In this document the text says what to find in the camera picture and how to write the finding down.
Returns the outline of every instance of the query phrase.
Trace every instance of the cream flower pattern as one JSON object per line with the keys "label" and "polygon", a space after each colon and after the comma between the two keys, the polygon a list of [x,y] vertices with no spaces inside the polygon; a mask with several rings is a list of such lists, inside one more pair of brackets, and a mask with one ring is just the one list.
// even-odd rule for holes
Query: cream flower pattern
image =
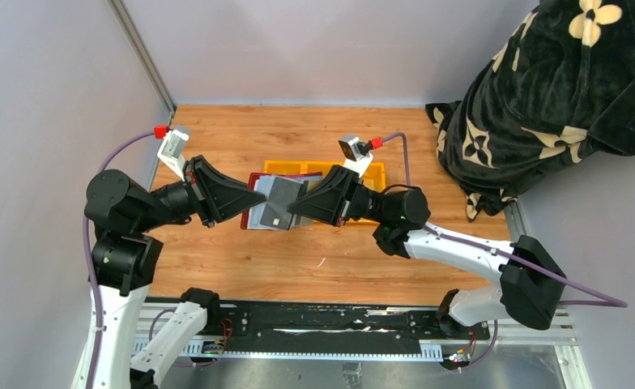
{"label": "cream flower pattern", "polygon": [[502,203],[508,203],[509,201],[516,201],[517,199],[511,196],[504,196],[504,189],[499,190],[499,197],[501,197]]}
{"label": "cream flower pattern", "polygon": [[[441,111],[437,107],[434,108],[434,110],[432,111],[432,114],[434,116],[434,124],[437,125],[437,128],[439,128],[439,125],[444,120],[444,114],[441,113]],[[437,135],[437,157],[439,157],[440,152],[444,151],[445,146],[446,146],[446,131],[440,128],[439,135]]]}
{"label": "cream flower pattern", "polygon": [[568,32],[575,39],[582,39],[582,44],[594,46],[601,37],[601,27],[613,24],[623,16],[619,6],[601,5],[602,0],[580,0],[582,13],[575,16],[568,26]]}
{"label": "cream flower pattern", "polygon": [[468,219],[474,220],[477,217],[477,203],[482,197],[479,193],[470,193],[466,195],[466,214]]}
{"label": "cream flower pattern", "polygon": [[[527,14],[527,16],[525,16],[525,19],[515,28],[515,31],[513,31],[510,37],[511,38],[514,37],[515,33],[518,32],[520,27],[523,24],[525,24],[525,27],[522,29],[522,33],[520,34],[520,39],[522,40],[522,38],[524,38],[525,35],[527,34],[527,29],[530,28],[530,26],[532,25],[532,20],[535,19],[535,16],[537,16],[537,14],[538,12],[535,12],[535,13],[530,12],[529,14]],[[494,71],[494,73],[499,71],[499,66],[501,66],[501,62],[504,60],[504,55],[506,54],[506,50],[508,49],[508,47],[509,47],[509,42],[506,42],[506,44],[501,49],[501,51],[496,53],[496,55],[492,58],[494,60],[494,63],[492,64],[492,70]],[[513,59],[513,64],[511,66],[513,71],[516,71],[518,68],[518,56],[520,56],[520,48],[516,50],[515,57]]]}
{"label": "cream flower pattern", "polygon": [[521,127],[524,131],[533,134],[539,141],[546,146],[539,154],[541,160],[557,156],[566,150],[570,150],[570,157],[574,163],[580,162],[582,159],[577,154],[580,149],[580,142],[587,137],[587,130],[571,126],[564,126],[563,131],[559,135],[546,134],[535,130]]}
{"label": "cream flower pattern", "polygon": [[463,140],[463,159],[485,168],[496,169],[492,165],[492,151],[489,150],[489,133],[477,128],[466,117],[466,138]]}
{"label": "cream flower pattern", "polygon": [[508,48],[509,42],[506,42],[503,49],[501,49],[501,51],[499,51],[494,57],[492,57],[492,59],[494,60],[494,64],[492,65],[492,70],[494,71],[494,73],[499,71],[499,66],[501,66],[501,61],[504,60],[504,54],[506,54],[506,49]]}

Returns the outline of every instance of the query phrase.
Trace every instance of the red connector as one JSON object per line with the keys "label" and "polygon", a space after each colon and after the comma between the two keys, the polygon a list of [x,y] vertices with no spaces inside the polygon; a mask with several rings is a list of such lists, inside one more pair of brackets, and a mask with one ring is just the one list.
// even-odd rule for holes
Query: red connector
{"label": "red connector", "polygon": [[380,148],[382,146],[381,138],[379,136],[376,138],[373,138],[372,140],[370,140],[370,144],[373,145],[373,150],[376,148]]}
{"label": "red connector", "polygon": [[159,126],[153,127],[153,134],[156,136],[156,139],[162,139],[165,137],[169,131],[169,127],[166,124],[161,124]]}

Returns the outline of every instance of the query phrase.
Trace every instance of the wooden surface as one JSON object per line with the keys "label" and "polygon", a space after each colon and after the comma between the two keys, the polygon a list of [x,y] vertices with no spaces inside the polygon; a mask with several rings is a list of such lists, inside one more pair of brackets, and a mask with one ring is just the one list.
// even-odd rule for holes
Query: wooden surface
{"label": "wooden surface", "polygon": [[[346,133],[370,139],[403,131],[411,179],[428,198],[431,221],[476,236],[509,237],[502,214],[467,222],[465,199],[437,161],[437,130],[422,109],[191,105],[177,109],[174,124],[192,131],[187,158],[203,154],[243,182],[262,171],[265,160],[343,160],[337,140]],[[386,164],[388,184],[405,182],[402,150],[396,139],[374,153]],[[176,180],[161,164],[153,187]],[[436,305],[450,289],[487,284],[446,265],[383,254],[372,225],[269,232],[243,231],[239,224],[240,216],[207,229],[194,218],[152,232],[165,247],[151,294],[179,295],[195,286],[222,298]]]}

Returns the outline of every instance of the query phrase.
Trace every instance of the cable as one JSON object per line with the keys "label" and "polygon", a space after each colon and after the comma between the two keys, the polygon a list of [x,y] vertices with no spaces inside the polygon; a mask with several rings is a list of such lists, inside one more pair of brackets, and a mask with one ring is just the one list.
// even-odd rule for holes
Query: cable
{"label": "cable", "polygon": [[[153,321],[151,322],[151,328],[148,330],[148,341],[153,340],[153,332],[156,329],[156,323],[158,322],[158,319],[160,319],[164,314],[168,314],[168,313],[174,313],[175,309],[174,308],[168,308],[166,310],[162,310],[159,314],[157,314],[155,316],[155,318],[153,319]],[[176,366],[176,367],[206,367],[206,366],[210,366],[212,364],[214,364],[215,362],[217,362],[219,360],[215,359],[214,361],[210,361],[210,362],[191,362],[191,363],[184,363],[184,362],[174,362],[172,363],[172,366]]]}
{"label": "cable", "polygon": [[392,135],[382,138],[382,143],[387,143],[394,138],[401,138],[403,141],[403,166],[406,168],[406,184],[411,185],[411,168],[408,165],[408,139],[403,132],[394,132]]}
{"label": "cable", "polygon": [[222,337],[224,338],[223,346],[224,346],[224,349],[226,350],[227,349],[227,338],[228,338],[228,335],[227,335],[227,324],[225,324],[224,322],[222,322],[220,324],[222,324]]}
{"label": "cable", "polygon": [[472,357],[472,355],[475,353],[475,346],[477,345],[477,335],[475,334],[475,330],[473,330],[472,327],[470,327],[470,332],[472,336],[470,338],[470,344],[468,345],[468,348],[471,350],[470,356]]}
{"label": "cable", "polygon": [[[406,169],[406,184],[407,185],[411,185],[411,172],[410,172],[410,167],[408,164],[408,144],[407,144],[407,140],[406,140],[406,135],[403,132],[396,132],[392,135],[386,136],[385,138],[382,139],[383,143],[386,143],[390,140],[392,140],[393,138],[396,137],[400,137],[403,140],[403,161],[405,164],[405,169]],[[485,244],[482,243],[478,243],[478,242],[474,242],[462,237],[455,237],[454,235],[450,235],[448,233],[444,233],[440,236],[439,232],[434,230],[433,228],[429,227],[429,225],[425,225],[423,226],[423,229],[429,233],[431,233],[432,235],[435,235],[437,237],[443,237],[445,239],[449,239],[450,241],[453,242],[458,242],[458,243],[462,243],[465,245],[469,245],[469,246],[473,246],[476,247],[478,249],[481,250],[496,250],[496,253],[506,257],[507,259],[512,259],[513,261],[520,263],[521,265],[525,266],[525,267],[529,267],[530,269],[537,271],[553,280],[556,280],[564,285],[567,285],[571,288],[577,289],[581,292],[584,292],[586,294],[589,294],[592,297],[597,297],[598,299],[601,299],[602,301],[589,301],[589,300],[565,300],[565,301],[561,301],[559,304],[562,306],[611,306],[611,307],[616,307],[616,308],[625,308],[628,306],[628,303],[625,301],[622,301],[618,298],[612,297],[612,296],[608,296],[605,293],[601,293],[597,290],[594,290],[592,288],[586,287],[583,284],[579,284],[578,282],[572,281],[572,280],[568,280],[565,277],[559,276],[556,273],[554,273],[553,271],[549,271],[539,265],[536,265],[530,261],[527,261],[526,259],[520,258],[515,254],[511,254],[511,253],[507,253],[503,250],[498,250],[495,249],[494,247],[491,246],[487,246]]]}
{"label": "cable", "polygon": [[403,185],[403,184],[393,184],[393,185],[389,185],[386,188],[384,188],[382,190],[382,194],[385,194],[386,192],[394,189],[394,188],[406,188],[406,189],[411,189],[411,190],[416,190],[416,189],[420,189],[419,186],[410,186],[410,185]]}
{"label": "cable", "polygon": [[[429,233],[431,233],[432,235],[435,236],[440,236],[439,232],[436,231],[435,229],[429,227],[428,225],[425,225],[423,227],[423,229]],[[441,235],[441,237],[445,238],[445,239],[449,239],[450,241],[453,242],[458,242],[458,243],[462,243],[465,245],[469,245],[469,246],[473,246],[476,247],[478,249],[481,250],[486,250],[486,251],[490,251],[490,250],[495,250],[494,247],[491,246],[487,246],[483,243],[478,243],[478,242],[474,242],[468,239],[464,239],[462,237],[455,237],[454,235],[450,235],[448,233],[444,233]],[[507,253],[503,250],[499,250],[496,249],[496,253],[506,257],[507,259],[512,259],[513,261],[520,263],[521,265],[525,266],[525,267],[529,267],[530,269],[537,271],[553,280],[556,280],[564,285],[567,285],[573,289],[577,289],[581,292],[587,293],[592,297],[597,297],[599,299],[601,299],[602,301],[589,301],[589,300],[566,300],[563,302],[559,302],[560,305],[588,305],[588,306],[611,306],[611,307],[616,307],[616,308],[625,308],[628,306],[628,303],[622,300],[619,300],[615,297],[609,296],[605,293],[601,293],[597,290],[594,290],[592,288],[586,287],[583,284],[580,284],[578,282],[575,282],[573,280],[568,280],[565,277],[559,276],[556,273],[554,273],[553,271],[549,271],[537,264],[534,264],[526,259],[520,258],[515,254],[511,254],[511,253]]]}
{"label": "cable", "polygon": [[234,333],[234,322],[230,318],[224,318],[224,321],[229,322],[229,335],[226,336],[226,340],[229,340],[232,338],[232,334]]}
{"label": "cable", "polygon": [[[153,131],[144,132],[136,135],[130,139],[127,139],[124,143],[117,146],[107,157],[100,167],[98,173],[105,170],[106,167],[112,162],[112,160],[122,150],[129,147],[131,144],[136,143],[140,139],[153,136]],[[93,301],[96,306],[96,336],[93,338],[93,353],[91,354],[91,362],[88,365],[88,372],[86,377],[86,387],[93,387],[93,379],[96,376],[96,368],[98,367],[98,354],[100,354],[100,343],[103,340],[103,300],[100,298],[100,290],[98,288],[98,279],[96,278],[96,269],[93,267],[93,260],[91,257],[91,243],[88,238],[88,218],[83,217],[82,223],[82,235],[83,235],[83,253],[86,257],[86,266],[88,268],[88,279],[91,284],[91,291],[93,293]]]}
{"label": "cable", "polygon": [[479,356],[479,358],[475,359],[473,362],[471,362],[470,365],[464,367],[462,370],[459,370],[459,373],[462,373],[464,370],[468,370],[470,368],[472,368],[473,366],[478,365],[480,362],[484,361],[484,359],[489,355],[489,352],[491,352],[494,349],[494,345],[496,344],[496,338],[498,338],[499,336],[499,322],[497,320],[494,320],[494,333],[492,334],[492,340],[489,342],[489,346],[487,347],[486,350],[484,350],[484,353],[482,353],[482,355]]}

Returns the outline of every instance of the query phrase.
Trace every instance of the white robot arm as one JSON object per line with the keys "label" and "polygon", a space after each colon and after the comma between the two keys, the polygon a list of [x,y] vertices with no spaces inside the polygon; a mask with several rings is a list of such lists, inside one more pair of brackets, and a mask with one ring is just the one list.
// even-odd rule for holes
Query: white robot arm
{"label": "white robot arm", "polygon": [[[380,139],[366,143],[346,135],[339,144],[346,156],[343,166],[334,165],[318,187],[289,205],[290,212],[335,226],[349,219],[374,220],[380,225],[373,236],[386,254],[444,263],[489,280],[492,285],[485,288],[447,293],[437,319],[449,336],[498,318],[549,328],[565,286],[499,255],[516,254],[565,277],[539,242],[527,236],[517,242],[490,241],[430,224],[427,199],[419,187],[394,185],[376,192],[363,185],[361,177],[373,160],[370,151],[381,146]],[[392,190],[395,187],[405,190]]]}

